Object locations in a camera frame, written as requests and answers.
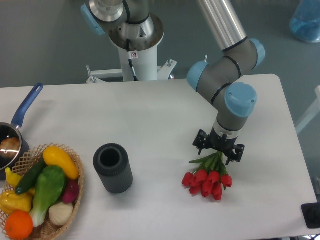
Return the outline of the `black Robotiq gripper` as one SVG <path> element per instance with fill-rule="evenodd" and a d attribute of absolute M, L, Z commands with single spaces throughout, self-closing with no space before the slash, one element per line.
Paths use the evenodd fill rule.
<path fill-rule="evenodd" d="M 198 155 L 202 153 L 203 149 L 214 149 L 223 152 L 227 157 L 226 165 L 230 162 L 240 163 L 245 150 L 244 144 L 235 144 L 236 138 L 227 138 L 227 134 L 223 133 L 222 136 L 218 135 L 215 131 L 207 134 L 204 130 L 200 129 L 192 143 L 198 150 Z"/>

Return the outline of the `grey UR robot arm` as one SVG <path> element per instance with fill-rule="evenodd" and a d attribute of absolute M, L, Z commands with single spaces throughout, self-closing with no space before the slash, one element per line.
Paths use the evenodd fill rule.
<path fill-rule="evenodd" d="M 193 145 L 240 162 L 245 147 L 236 140 L 257 102 L 255 89 L 240 78 L 264 60 L 265 48 L 247 37 L 228 0 L 200 0 L 198 5 L 223 57 L 214 64 L 197 62 L 187 74 L 189 85 L 217 110 L 211 132 L 200 130 Z M 117 47 L 125 82 L 160 79 L 164 69 L 157 56 L 164 27 L 147 0 L 86 0 L 80 11 L 97 35 L 108 34 Z"/>

